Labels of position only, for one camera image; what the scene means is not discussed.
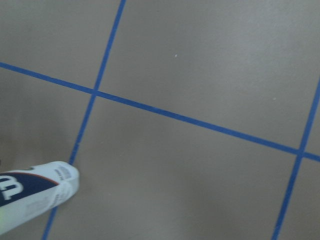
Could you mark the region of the clear tennis ball can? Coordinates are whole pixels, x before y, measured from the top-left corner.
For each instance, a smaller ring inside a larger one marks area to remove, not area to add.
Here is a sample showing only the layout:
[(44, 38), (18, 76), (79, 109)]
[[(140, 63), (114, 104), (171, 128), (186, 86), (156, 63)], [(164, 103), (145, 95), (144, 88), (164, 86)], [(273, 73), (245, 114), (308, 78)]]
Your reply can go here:
[(0, 174), (0, 234), (61, 205), (76, 194), (80, 173), (53, 161)]

